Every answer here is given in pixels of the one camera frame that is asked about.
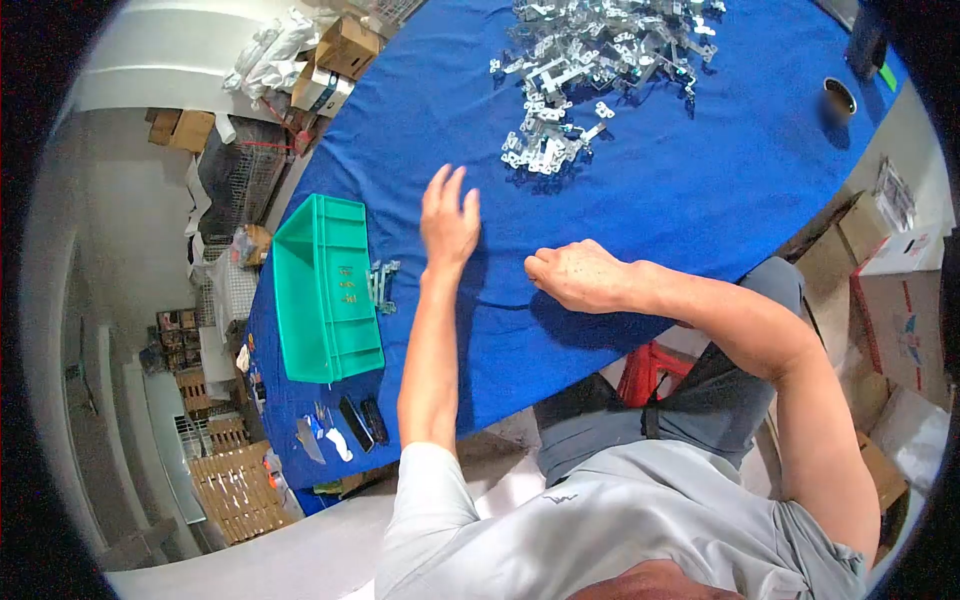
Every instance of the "pile of metal parts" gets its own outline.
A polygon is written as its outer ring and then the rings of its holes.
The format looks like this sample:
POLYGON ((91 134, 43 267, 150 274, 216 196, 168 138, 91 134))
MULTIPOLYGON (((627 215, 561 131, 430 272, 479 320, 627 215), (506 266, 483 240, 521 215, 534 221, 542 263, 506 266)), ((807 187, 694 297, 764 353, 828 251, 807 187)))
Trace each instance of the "pile of metal parts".
POLYGON ((373 306, 384 315, 392 315, 396 312, 396 304, 387 300, 387 277, 400 270, 400 261, 391 260, 385 264, 380 264, 377 260, 367 271, 367 293, 370 295, 370 301, 373 306))
MULTIPOLYGON (((536 4, 514 0, 520 22, 508 28, 523 54, 504 51, 490 61, 495 77, 519 74, 527 114, 520 133, 510 132, 500 157, 511 167, 526 165, 533 173, 559 173, 580 151, 593 155, 592 139, 607 125, 601 120, 589 130, 568 122, 573 106, 566 93, 588 85, 595 92, 609 86, 628 93, 659 72, 684 86, 692 108, 697 82, 689 53, 710 62, 717 51, 709 44, 716 32, 708 16, 727 9, 720 0, 554 0, 536 4), (699 43, 690 36, 699 38, 699 43)), ((613 118, 603 102, 597 116, 613 118)))

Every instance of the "gray pants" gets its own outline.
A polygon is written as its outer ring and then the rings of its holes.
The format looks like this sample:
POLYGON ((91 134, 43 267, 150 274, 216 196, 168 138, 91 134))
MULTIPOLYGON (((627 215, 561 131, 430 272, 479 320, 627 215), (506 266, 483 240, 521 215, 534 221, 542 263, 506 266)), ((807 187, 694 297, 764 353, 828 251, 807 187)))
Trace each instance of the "gray pants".
MULTIPOLYGON (((768 258, 739 285, 800 315, 804 276, 782 258, 768 258)), ((534 406, 543 443, 537 462, 550 487, 600 450, 659 438, 693 444, 740 469, 774 393, 713 343, 670 396, 641 409, 625 408, 595 374, 534 406)))

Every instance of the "green tag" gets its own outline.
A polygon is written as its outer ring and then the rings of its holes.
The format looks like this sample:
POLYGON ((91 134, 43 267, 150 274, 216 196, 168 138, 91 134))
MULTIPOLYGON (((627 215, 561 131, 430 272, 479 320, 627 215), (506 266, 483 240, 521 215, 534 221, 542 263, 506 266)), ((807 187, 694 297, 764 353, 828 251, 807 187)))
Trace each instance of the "green tag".
POLYGON ((879 73, 883 81, 890 86, 890 91, 897 91, 897 78, 894 76, 893 71, 890 70, 890 67, 887 66, 886 62, 880 67, 879 73))

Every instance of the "smartphone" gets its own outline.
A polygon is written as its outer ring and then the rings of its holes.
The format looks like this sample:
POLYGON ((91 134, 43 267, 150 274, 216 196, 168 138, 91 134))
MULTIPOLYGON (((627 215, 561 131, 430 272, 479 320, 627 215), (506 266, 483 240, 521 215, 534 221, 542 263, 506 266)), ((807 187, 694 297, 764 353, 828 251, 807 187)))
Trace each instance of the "smartphone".
POLYGON ((346 396, 340 398, 340 414, 344 416, 344 419, 347 421, 347 427, 350 428, 350 433, 352 433, 353 437, 360 443, 363 451, 370 452, 373 448, 373 438, 370 435, 370 431, 367 430, 367 427, 365 427, 360 420, 360 415, 358 415, 357 410, 353 408, 350 399, 346 396))
POLYGON ((360 402, 360 412, 363 413, 363 419, 367 422, 367 428, 370 429, 373 441, 378 444, 387 444, 390 441, 387 435, 387 425, 383 422, 383 415, 380 414, 380 409, 376 406, 376 397, 371 395, 360 402))

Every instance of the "gray t-shirt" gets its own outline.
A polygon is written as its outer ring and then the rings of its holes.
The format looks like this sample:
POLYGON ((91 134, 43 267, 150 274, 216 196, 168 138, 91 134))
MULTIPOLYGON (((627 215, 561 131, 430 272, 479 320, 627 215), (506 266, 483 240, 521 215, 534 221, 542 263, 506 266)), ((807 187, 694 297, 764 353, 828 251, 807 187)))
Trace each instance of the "gray t-shirt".
POLYGON ((481 520, 456 459, 410 444, 374 584, 380 598, 566 598, 671 559, 750 600, 860 598, 863 555, 796 502, 747 492, 726 460, 677 441, 599 452, 507 515, 481 520))

